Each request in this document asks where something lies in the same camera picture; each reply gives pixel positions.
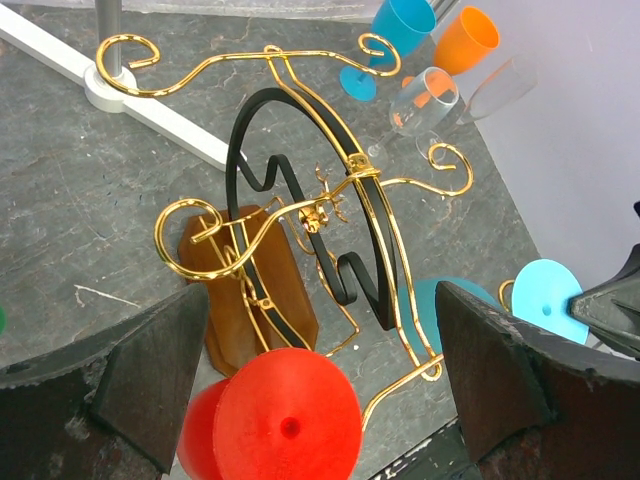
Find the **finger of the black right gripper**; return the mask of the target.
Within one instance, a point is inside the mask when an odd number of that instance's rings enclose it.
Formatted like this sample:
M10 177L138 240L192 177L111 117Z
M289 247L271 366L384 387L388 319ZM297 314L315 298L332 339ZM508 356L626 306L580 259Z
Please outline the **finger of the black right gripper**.
M621 270L610 280L568 302L568 313L588 325L607 346L639 357L639 245L633 246Z

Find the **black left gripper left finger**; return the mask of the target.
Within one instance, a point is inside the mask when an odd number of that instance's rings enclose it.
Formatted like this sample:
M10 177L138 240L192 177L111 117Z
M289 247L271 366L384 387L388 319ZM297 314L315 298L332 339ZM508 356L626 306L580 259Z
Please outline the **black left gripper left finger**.
M1 370L4 479L170 472L209 312L190 284L92 336Z

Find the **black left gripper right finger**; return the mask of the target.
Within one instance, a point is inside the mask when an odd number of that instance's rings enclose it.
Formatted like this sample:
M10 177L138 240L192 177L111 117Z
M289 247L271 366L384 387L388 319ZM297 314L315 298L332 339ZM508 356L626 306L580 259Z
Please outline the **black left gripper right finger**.
M636 479L639 364L576 344L440 282L444 361L486 479Z

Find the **blue wine glass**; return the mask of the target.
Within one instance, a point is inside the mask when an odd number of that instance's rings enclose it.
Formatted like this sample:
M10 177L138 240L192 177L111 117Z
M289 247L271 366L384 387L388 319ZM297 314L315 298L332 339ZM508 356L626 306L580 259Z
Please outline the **blue wine glass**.
M440 276L416 280L414 290L418 317L432 349L442 352L435 293L437 283L454 283L486 303L499 307L499 302L483 287L459 277ZM528 263L517 275L512 290L513 314L539 328L584 345L589 327L571 317L568 302L583 293L576 277L564 265L549 259L538 259Z
M436 26L436 15L426 0L385 0L370 31L385 38L404 59L415 51ZM340 72L343 90L362 102L376 96L374 77L347 66Z

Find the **red plastic wine glass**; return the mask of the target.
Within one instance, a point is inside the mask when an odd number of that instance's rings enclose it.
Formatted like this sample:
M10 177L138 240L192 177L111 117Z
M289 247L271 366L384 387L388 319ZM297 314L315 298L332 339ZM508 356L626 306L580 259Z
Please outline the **red plastic wine glass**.
M321 354L280 348L190 401L177 455L192 479L348 479L362 437L344 373Z

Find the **orange plastic wine glass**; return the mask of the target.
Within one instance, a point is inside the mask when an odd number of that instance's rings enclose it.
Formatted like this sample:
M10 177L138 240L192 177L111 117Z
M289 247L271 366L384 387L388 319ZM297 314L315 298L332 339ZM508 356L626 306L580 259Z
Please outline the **orange plastic wine glass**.
M466 6L438 40L433 65L456 76L475 67L499 44L493 20L479 8Z

